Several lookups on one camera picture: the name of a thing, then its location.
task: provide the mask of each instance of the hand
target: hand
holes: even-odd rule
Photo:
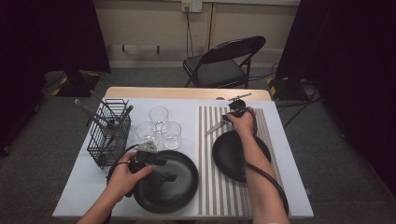
[[[251,110],[254,113],[252,107],[248,107],[247,110]],[[239,133],[239,135],[253,134],[254,132],[254,119],[250,113],[245,112],[241,118],[237,118],[232,114],[227,114],[227,118],[233,123],[233,127]]]
[[[119,162],[128,162],[133,157],[134,152],[129,151],[122,156]],[[105,191],[109,191],[114,197],[116,197],[117,202],[119,202],[141,178],[151,173],[152,170],[153,166],[147,165],[140,171],[132,174],[129,171],[128,163],[119,164],[108,181]]]

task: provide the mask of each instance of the black wire utensil holder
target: black wire utensil holder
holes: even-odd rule
[[[90,136],[91,140],[87,150],[93,160],[103,170],[112,166],[116,159],[123,154],[131,128],[129,116],[133,107],[122,99],[100,99],[91,92],[101,104],[96,112],[75,100],[76,105],[85,112],[93,121]]]

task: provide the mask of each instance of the person's left hand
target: person's left hand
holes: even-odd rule
[[[125,155],[123,155],[120,159],[119,163],[129,162],[133,157],[134,152],[126,152]],[[122,197],[128,193],[141,178],[151,173],[152,170],[153,166],[147,165],[140,171],[132,174],[129,171],[128,163],[119,164],[114,169],[114,172],[107,183],[106,191],[114,194],[119,202]]]

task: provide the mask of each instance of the striped placemat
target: striped placemat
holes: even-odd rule
[[[199,106],[199,174],[198,214],[202,216],[251,217],[253,206],[246,183],[240,183],[224,175],[212,160],[212,146],[222,134],[233,129],[231,123],[224,125],[214,133],[205,136],[207,130],[218,123],[221,115],[229,111],[228,107]],[[272,164],[276,169],[274,150],[262,109],[255,109],[258,124],[257,135],[268,146]]]

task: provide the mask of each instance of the chair backrest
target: chair backrest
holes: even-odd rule
[[[215,46],[213,49],[205,53],[200,64],[222,62],[249,54],[249,56],[247,56],[248,60],[257,53],[264,44],[265,38],[260,35],[228,41]]]

